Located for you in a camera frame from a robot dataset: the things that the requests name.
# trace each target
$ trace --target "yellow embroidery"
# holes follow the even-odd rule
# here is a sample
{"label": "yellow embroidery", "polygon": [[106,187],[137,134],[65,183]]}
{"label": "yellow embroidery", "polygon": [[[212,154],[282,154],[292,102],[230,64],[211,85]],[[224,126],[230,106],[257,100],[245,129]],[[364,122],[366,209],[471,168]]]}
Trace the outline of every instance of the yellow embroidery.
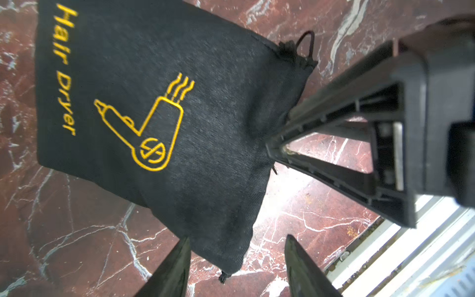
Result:
{"label": "yellow embroidery", "polygon": [[[180,105],[180,102],[184,99],[185,95],[191,91],[194,86],[195,82],[192,81],[190,85],[186,87],[188,84],[188,77],[186,77],[180,85],[177,86],[175,89],[175,92],[173,93],[172,99],[168,99],[168,95],[171,94],[173,88],[180,83],[181,81],[182,74],[178,74],[178,77],[170,83],[170,85],[167,88],[167,93],[165,96],[160,96],[158,97],[152,108],[150,109],[147,117],[145,118],[142,126],[140,127],[139,130],[135,128],[135,123],[134,121],[128,117],[121,115],[112,105],[105,104],[98,99],[94,100],[94,105],[97,107],[97,110],[99,111],[99,114],[102,117],[102,120],[104,123],[109,127],[109,129],[114,132],[114,134],[119,137],[120,140],[122,140],[123,143],[125,143],[132,151],[132,158],[133,160],[142,168],[148,170],[148,171],[160,171],[163,168],[167,167],[168,163],[170,162],[171,158],[171,153],[173,152],[173,148],[175,146],[175,141],[178,136],[178,131],[180,130],[180,125],[181,125],[181,120],[183,119],[183,108]],[[181,96],[177,102],[174,102],[175,98],[178,96],[180,91],[183,89]],[[106,119],[106,114],[107,111],[112,111],[112,113],[108,113],[110,116],[116,116],[118,117],[127,127],[129,127],[138,137],[141,137],[145,128],[147,127],[150,119],[153,117],[155,111],[157,110],[159,104],[165,104],[168,103],[171,106],[177,108],[179,110],[180,116],[178,118],[176,127],[175,127],[175,132],[173,134],[173,139],[171,141],[171,144],[169,148],[166,148],[163,142],[158,140],[157,138],[153,137],[148,137],[147,139],[144,139],[138,147],[136,147],[138,144],[131,144],[121,133],[119,133],[111,124],[110,122]]]}

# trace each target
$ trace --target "drawstring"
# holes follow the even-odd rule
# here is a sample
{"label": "drawstring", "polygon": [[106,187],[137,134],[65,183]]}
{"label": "drawstring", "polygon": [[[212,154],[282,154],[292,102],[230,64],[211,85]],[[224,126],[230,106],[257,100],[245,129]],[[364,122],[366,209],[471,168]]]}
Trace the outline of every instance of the drawstring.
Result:
{"label": "drawstring", "polygon": [[[310,48],[308,51],[307,57],[300,57],[297,54],[297,49],[299,45],[302,43],[302,40],[307,36],[310,35]],[[306,31],[302,36],[299,38],[297,43],[294,43],[292,40],[286,43],[280,42],[279,43],[279,56],[282,59],[286,59],[289,61],[297,62],[301,67],[312,66],[315,67],[317,65],[317,61],[314,61],[313,54],[314,54],[314,44],[315,44],[315,33],[311,30]]]}
{"label": "drawstring", "polygon": [[219,276],[219,281],[221,282],[221,284],[224,284],[224,282],[226,281],[226,279],[228,277],[230,277],[231,274],[227,274],[226,272],[224,272],[223,270],[221,270],[221,275]]}
{"label": "drawstring", "polygon": [[308,57],[311,58],[313,57],[314,55],[314,44],[315,44],[315,32],[311,31],[311,30],[308,30],[307,32],[305,32],[304,34],[302,34],[302,36],[299,38],[299,40],[297,41],[297,43],[295,44],[295,47],[298,48],[298,46],[300,45],[300,43],[302,42],[302,40],[305,38],[305,36],[307,35],[310,35],[310,50],[309,50],[309,53],[308,53]]}

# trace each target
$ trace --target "black fabric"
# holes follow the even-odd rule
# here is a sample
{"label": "black fabric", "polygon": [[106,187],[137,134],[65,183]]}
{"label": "black fabric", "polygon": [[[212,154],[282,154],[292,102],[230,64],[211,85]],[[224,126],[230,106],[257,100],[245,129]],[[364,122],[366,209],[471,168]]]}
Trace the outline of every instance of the black fabric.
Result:
{"label": "black fabric", "polygon": [[39,163],[149,207],[238,271],[273,164],[263,139],[316,63],[181,1],[42,0],[38,12]]}

